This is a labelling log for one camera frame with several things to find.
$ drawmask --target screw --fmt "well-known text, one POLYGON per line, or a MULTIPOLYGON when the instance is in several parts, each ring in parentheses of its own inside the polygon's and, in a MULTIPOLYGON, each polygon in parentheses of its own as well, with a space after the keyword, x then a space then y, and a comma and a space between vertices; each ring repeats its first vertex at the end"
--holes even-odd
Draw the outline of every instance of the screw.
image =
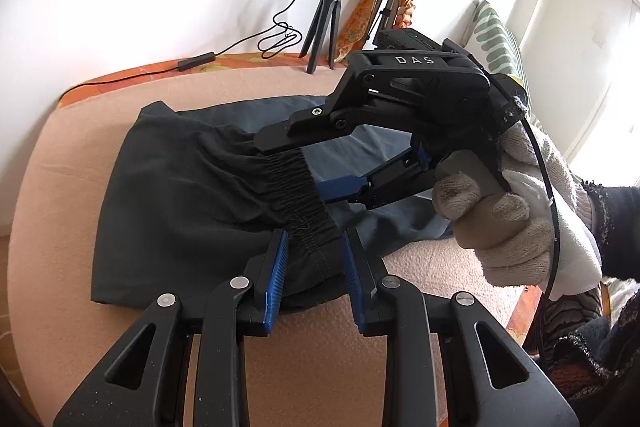
POLYGON ((162 308, 168 308, 169 306, 173 306, 175 304, 175 295, 172 293, 163 293, 158 297, 158 306, 162 306, 162 308))
POLYGON ((244 276, 234 277, 230 282, 231 288, 235 288, 236 290, 241 290, 242 288, 246 288, 249 286, 249 279, 244 276))
POLYGON ((382 285, 385 288, 398 288, 400 280, 395 275, 387 275, 382 278, 382 285))
POLYGON ((468 292, 460 292, 459 294, 457 294, 456 301, 461 306, 471 306, 471 304, 476 302, 476 300, 474 299, 474 296, 468 292))

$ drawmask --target tripod leg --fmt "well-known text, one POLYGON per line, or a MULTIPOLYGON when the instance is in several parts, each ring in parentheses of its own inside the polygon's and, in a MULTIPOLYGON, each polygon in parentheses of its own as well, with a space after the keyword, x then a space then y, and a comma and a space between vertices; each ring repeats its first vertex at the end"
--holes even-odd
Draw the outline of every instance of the tripod leg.
POLYGON ((329 26, 329 15, 334 8, 335 0, 322 0, 322 9, 318 17, 318 28, 316 28, 316 36, 314 38, 314 45, 311 48, 311 56, 309 57, 309 64, 306 67, 308 74, 313 74, 318 65, 318 55, 320 53, 320 47, 324 41, 327 28, 329 26))
POLYGON ((311 26, 309 26, 309 31, 306 33, 305 42, 302 44, 302 49, 300 49, 300 55, 298 58, 304 57, 309 51, 309 47, 311 46, 311 42, 314 40, 316 36, 316 32, 318 31, 318 21, 320 20, 320 11, 322 10, 322 3, 324 0, 320 0, 318 3, 318 8, 316 8, 316 13, 314 14, 314 18, 311 20, 311 26))
POLYGON ((388 9, 388 16, 385 21, 380 21, 380 26, 378 26, 378 31, 380 30, 390 30, 394 27, 394 22, 396 22, 396 16, 398 15, 398 3, 400 0, 388 0, 386 2, 386 8, 388 9))
POLYGON ((383 0, 376 0, 376 4, 374 6, 373 11, 371 12, 371 18, 369 19, 369 24, 367 25, 367 33, 365 35, 365 42, 369 41, 369 38, 371 37, 371 32, 373 31, 373 25, 376 23, 376 18, 378 17, 378 14, 380 13, 380 7, 382 6, 382 1, 383 0))
POLYGON ((334 12, 331 16, 331 33, 329 34, 329 67, 333 70, 336 44, 338 43, 338 24, 340 22, 340 0, 335 0, 334 12))

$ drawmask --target knit glove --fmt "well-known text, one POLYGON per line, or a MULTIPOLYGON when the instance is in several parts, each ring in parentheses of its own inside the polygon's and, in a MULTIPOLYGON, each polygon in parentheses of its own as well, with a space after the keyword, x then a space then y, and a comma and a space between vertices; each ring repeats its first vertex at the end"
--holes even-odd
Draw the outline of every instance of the knit glove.
MULTIPOLYGON (((562 155, 542 131, 533 132, 554 188, 560 222, 560 258, 550 298, 576 295, 602 277, 591 226, 591 201, 562 155)), ((519 123, 502 138, 502 174, 512 192, 485 196, 464 173, 436 182, 433 204, 452 219, 462 248, 473 248, 487 281, 495 286, 539 285, 546 289, 554 229, 545 185, 529 137, 519 123)))

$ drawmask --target green patterned pillow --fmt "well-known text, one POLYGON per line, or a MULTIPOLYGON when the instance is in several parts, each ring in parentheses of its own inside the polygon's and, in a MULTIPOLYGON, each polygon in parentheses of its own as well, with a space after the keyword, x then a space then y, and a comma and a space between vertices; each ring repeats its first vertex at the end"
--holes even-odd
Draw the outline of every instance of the green patterned pillow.
MULTIPOLYGON (((465 48, 480 62, 489 73, 504 73, 517 77, 529 95, 531 95, 527 75, 522 65, 520 47, 504 25, 496 10, 488 1, 478 4, 472 21, 465 32, 465 48)), ((540 127, 538 119, 529 111, 529 123, 540 127)))

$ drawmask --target black sleeve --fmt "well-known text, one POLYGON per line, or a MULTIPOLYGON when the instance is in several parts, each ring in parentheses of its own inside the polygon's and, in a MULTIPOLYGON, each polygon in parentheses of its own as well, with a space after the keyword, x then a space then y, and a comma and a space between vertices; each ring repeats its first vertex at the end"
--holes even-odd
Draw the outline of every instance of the black sleeve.
POLYGON ((593 203, 603 275, 640 281, 640 187, 583 186, 593 203))

